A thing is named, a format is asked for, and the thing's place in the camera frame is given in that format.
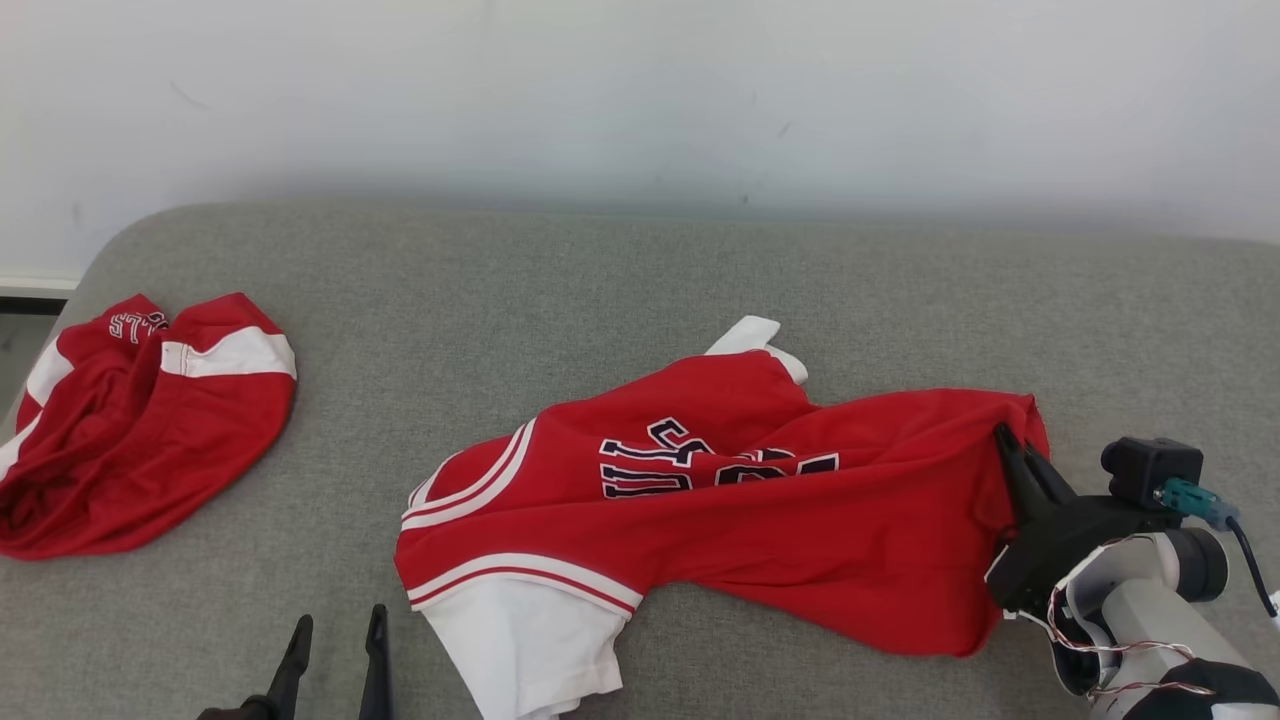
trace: white trim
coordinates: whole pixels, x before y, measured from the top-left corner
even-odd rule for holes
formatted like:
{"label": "white trim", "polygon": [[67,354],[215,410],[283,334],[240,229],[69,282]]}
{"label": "white trim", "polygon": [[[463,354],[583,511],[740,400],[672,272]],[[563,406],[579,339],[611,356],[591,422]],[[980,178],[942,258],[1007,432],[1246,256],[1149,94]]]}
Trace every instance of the white trim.
{"label": "white trim", "polygon": [[[435,478],[440,474],[440,470],[443,470],[444,466],[449,464],[449,460],[453,460],[458,455],[462,455],[461,450],[457,451],[457,452],[454,452],[453,455],[445,457],[444,462],[440,462],[440,465],[435,469],[435,471],[431,473],[430,478],[422,480],[422,484],[420,484],[416,488],[413,488],[413,492],[411,492],[408,495],[408,509],[410,510],[413,510],[415,505],[421,505],[422,502],[426,501],[426,496],[431,493],[431,486],[435,484]],[[407,514],[408,512],[402,514],[401,519],[403,519],[404,515],[407,515]]]}
{"label": "white trim", "polygon": [[63,278],[20,278],[0,275],[0,295],[5,297],[40,297],[67,300],[76,292],[79,281]]}
{"label": "white trim", "polygon": [[[479,482],[472,483],[471,487],[468,487],[467,489],[453,493],[449,497],[442,497],[440,500],[434,500],[431,502],[422,505],[421,507],[416,507],[406,512],[406,518],[401,523],[401,532],[412,530],[416,528],[430,528],[433,525],[439,525],[440,523],[448,523],[449,520],[456,520],[458,518],[475,512],[476,510],[492,502],[493,498],[498,497],[498,495],[503,489],[506,489],[507,486],[511,484],[511,480],[516,478],[516,471],[520,470],[520,465],[525,461],[525,452],[529,450],[530,438],[534,437],[534,423],[536,420],[538,418],[534,418],[521,428],[520,433],[517,433],[520,442],[516,443],[515,451],[509,452],[511,455],[509,461],[506,464],[504,468],[502,468],[502,471],[498,473],[497,477],[493,477],[493,473],[503,464],[503,460],[507,457],[508,452],[503,452],[503,457],[499,457],[498,462],[495,462],[493,468],[489,468],[489,471],[485,473],[485,475],[480,478]],[[511,450],[509,443],[507,445],[507,450],[508,451]],[[453,505],[451,507],[444,507],[436,511],[430,510],[431,507],[439,507],[440,505],[454,502],[458,498],[475,492],[477,488],[484,488],[484,489],[481,489],[474,497],[465,500],[463,502],[458,502],[457,505]]]}
{"label": "white trim", "polygon": [[[471,575],[474,573],[481,573],[484,570],[489,570],[493,568],[517,568],[517,569],[550,573],[553,575],[558,575],[567,580],[573,580],[575,583],[586,585],[602,594],[617,600],[618,602],[628,607],[636,607],[640,605],[640,601],[644,600],[643,594],[623,585],[622,583],[613,580],[605,575],[602,575],[594,570],[588,570],[586,568],[582,568],[580,565],[573,565],[572,562],[556,560],[554,557],[547,557],[545,555],[530,555],[525,552],[499,552],[497,555],[485,555],[481,557],[476,557],[475,560],[463,562],[462,565],[458,565],[457,568],[448,570],[447,573],[442,573],[440,575],[436,575],[434,579],[428,580],[426,583],[422,583],[421,585],[408,591],[410,602],[412,602],[415,597],[421,597],[424,594],[430,594],[433,592],[436,592],[440,588],[449,585],[451,583],[456,583],[461,578],[466,578],[467,575]],[[430,600],[415,602],[412,605],[412,610],[419,611],[430,607],[431,605],[439,602],[442,598],[449,597],[457,593],[458,591],[470,587],[474,583],[484,580],[486,578],[507,578],[516,580],[526,580],[530,583],[538,583],[553,587],[572,593],[577,597],[581,597],[582,600],[594,602],[595,605],[612,610],[613,612],[617,612],[620,615],[626,615],[627,618],[631,616],[630,612],[626,612],[617,605],[608,602],[607,600],[600,598],[595,594],[585,592],[575,585],[558,583],[556,582],[554,578],[547,578],[543,575],[529,575],[525,573],[511,571],[511,570],[488,573],[484,575],[476,575],[475,578],[471,578],[468,580],[463,580],[451,587],[449,589],[433,596]]]}
{"label": "white trim", "polygon": [[54,387],[72,373],[72,361],[58,351],[58,338],[40,352],[40,359],[27,375],[27,395],[41,407],[49,405]]}
{"label": "white trim", "polygon": [[41,415],[44,413],[40,413],[32,421],[27,423],[27,427],[22,432],[13,436],[13,439],[0,446],[0,483],[9,474],[9,469],[18,464],[18,452],[22,450],[22,443],[36,430],[36,423],[40,421]]}
{"label": "white trim", "polygon": [[257,373],[298,377],[289,341],[283,334],[266,334],[262,328],[252,325],[228,333],[205,352],[182,342],[166,341],[161,345],[160,369],[186,378]]}

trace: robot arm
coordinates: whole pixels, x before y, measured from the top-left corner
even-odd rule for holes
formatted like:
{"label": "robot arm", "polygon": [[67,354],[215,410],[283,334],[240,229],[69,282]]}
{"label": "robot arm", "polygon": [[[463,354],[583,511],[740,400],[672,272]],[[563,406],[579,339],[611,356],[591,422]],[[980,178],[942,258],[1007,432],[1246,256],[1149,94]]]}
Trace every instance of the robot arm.
{"label": "robot arm", "polygon": [[[1053,466],[996,430],[1016,528],[987,571],[1006,618],[1048,634],[1068,692],[1093,720],[1280,720],[1280,698],[1190,602],[1226,587],[1206,518],[1243,539],[1234,507],[1198,488],[1203,456],[1166,439],[1124,438],[1103,454],[1107,496],[1078,496]],[[1262,589],[1268,614],[1275,607]]]}

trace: red jersey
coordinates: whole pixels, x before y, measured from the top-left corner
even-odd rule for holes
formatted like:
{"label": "red jersey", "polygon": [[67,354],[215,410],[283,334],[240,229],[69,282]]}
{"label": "red jersey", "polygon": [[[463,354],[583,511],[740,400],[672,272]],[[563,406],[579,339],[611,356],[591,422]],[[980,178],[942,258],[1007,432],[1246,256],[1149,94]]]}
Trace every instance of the red jersey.
{"label": "red jersey", "polygon": [[819,407],[794,375],[765,351],[689,357],[552,406],[415,489],[396,562],[486,719],[621,687],[612,637],[673,582],[888,652],[982,647],[1001,616],[983,574],[1012,523],[992,430],[1047,448],[1034,400]]}
{"label": "red jersey", "polygon": [[293,351],[243,295],[170,325],[138,295],[64,329],[0,447],[0,553],[122,552],[234,482],[288,419]]}

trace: red and white clothing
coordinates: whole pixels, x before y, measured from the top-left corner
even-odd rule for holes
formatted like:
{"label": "red and white clothing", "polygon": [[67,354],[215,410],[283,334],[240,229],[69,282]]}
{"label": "red and white clothing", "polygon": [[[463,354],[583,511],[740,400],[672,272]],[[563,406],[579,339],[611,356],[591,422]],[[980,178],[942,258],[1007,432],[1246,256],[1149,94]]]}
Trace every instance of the red and white clothing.
{"label": "red and white clothing", "polygon": [[0,447],[0,553],[44,560],[151,542],[270,447],[296,378],[284,334],[238,293],[172,325],[137,295],[64,329]]}
{"label": "red and white clothing", "polygon": [[1012,523],[992,430],[1047,448],[1034,400],[929,389],[819,407],[799,361],[754,347],[552,406],[413,491],[396,562],[486,720],[620,688],[613,638],[666,583],[887,652],[986,642],[1000,611],[983,574]]}

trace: cable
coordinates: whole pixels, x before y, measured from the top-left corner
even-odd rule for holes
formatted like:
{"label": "cable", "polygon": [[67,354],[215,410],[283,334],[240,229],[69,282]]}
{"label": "cable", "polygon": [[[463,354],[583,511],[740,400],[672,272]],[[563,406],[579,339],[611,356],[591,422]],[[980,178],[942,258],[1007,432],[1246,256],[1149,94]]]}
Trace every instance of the cable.
{"label": "cable", "polygon": [[1244,529],[1240,528],[1240,523],[1235,518],[1226,519],[1226,527],[1235,533],[1235,539],[1240,541],[1240,550],[1244,552],[1244,561],[1249,565],[1249,574],[1253,575],[1253,587],[1258,588],[1258,597],[1262,598],[1262,607],[1267,609],[1267,615],[1276,616],[1276,606],[1271,603],[1271,597],[1267,594],[1267,585],[1262,582],[1262,570],[1258,570],[1258,560],[1253,557],[1253,548],[1249,546],[1249,538],[1244,536]]}

